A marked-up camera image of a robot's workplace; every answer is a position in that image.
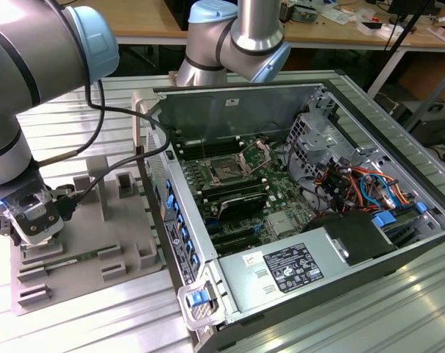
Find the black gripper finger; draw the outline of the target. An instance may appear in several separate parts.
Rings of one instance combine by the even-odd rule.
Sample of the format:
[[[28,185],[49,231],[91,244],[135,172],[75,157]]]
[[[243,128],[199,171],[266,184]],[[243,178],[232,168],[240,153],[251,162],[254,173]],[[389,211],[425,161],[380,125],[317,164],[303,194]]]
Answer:
[[[4,216],[0,218],[0,235],[10,237],[14,246],[19,246],[21,244],[21,237],[16,232],[10,219],[5,218]]]

